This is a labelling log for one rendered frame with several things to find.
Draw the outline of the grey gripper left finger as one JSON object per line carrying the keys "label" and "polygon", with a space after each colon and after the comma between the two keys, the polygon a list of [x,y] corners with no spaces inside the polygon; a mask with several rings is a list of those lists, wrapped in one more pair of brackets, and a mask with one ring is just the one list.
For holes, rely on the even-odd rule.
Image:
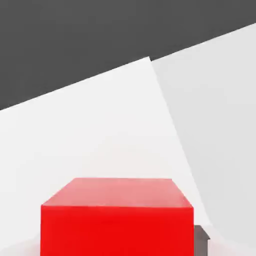
{"label": "grey gripper left finger", "polygon": [[34,238],[12,245],[7,256],[40,256],[40,240]]}

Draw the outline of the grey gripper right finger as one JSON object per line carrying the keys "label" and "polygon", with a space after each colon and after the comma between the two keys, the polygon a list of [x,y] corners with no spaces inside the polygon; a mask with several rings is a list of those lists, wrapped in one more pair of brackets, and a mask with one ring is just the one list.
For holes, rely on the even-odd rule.
{"label": "grey gripper right finger", "polygon": [[194,225],[194,256],[238,256],[238,252],[211,225]]}

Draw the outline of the small red cube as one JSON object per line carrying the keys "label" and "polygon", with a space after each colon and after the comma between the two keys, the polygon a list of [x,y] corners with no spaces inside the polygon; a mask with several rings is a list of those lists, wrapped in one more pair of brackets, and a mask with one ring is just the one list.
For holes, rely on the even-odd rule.
{"label": "small red cube", "polygon": [[40,217],[40,256],[194,256],[194,208],[171,179],[75,178]]}

